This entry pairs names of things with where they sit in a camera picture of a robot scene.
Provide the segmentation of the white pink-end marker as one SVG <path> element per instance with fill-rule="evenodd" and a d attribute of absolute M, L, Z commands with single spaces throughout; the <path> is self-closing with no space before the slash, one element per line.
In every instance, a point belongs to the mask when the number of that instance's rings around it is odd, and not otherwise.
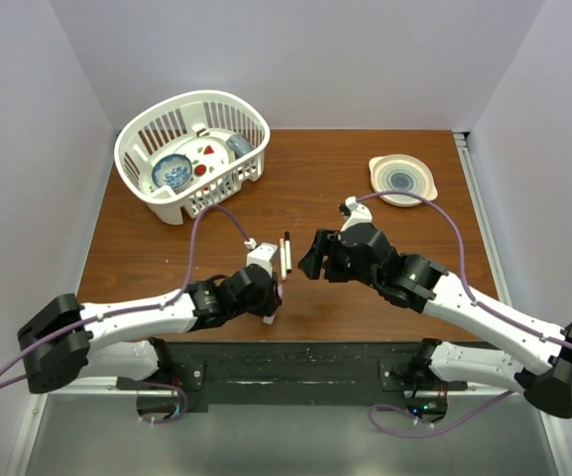
<path fill-rule="evenodd" d="M 287 277 L 286 271 L 286 245 L 284 237 L 280 238 L 280 270 L 281 270 L 281 280 L 284 282 Z"/>

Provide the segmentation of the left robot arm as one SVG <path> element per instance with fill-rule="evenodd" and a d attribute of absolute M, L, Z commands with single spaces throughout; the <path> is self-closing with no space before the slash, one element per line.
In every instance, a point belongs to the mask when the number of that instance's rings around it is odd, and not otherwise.
<path fill-rule="evenodd" d="M 17 333 L 29 390 L 45 394 L 88 377 L 162 389 L 174 370 L 160 335 L 221 327 L 245 313 L 271 319 L 282 294 L 277 273 L 251 264 L 157 297 L 79 303 L 60 295 Z"/>

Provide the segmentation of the white black-tip marker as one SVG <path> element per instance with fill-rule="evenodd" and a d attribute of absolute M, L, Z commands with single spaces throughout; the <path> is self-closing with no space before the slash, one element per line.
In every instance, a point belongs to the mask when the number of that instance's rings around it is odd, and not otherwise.
<path fill-rule="evenodd" d="M 286 273 L 292 273 L 291 240 L 289 231 L 285 232 Z"/>

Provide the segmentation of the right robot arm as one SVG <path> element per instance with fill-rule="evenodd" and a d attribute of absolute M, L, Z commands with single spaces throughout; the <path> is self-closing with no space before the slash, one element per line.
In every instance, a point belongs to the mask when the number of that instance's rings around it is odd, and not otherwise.
<path fill-rule="evenodd" d="M 472 348 L 423 340 L 407 366 L 417 387 L 480 383 L 519 393 L 554 417 L 572 417 L 572 322 L 545 322 L 466 291 L 444 266 L 399 253 L 371 223 L 318 230 L 297 266 L 311 280 L 359 282 L 394 306 L 448 321 L 487 342 Z"/>

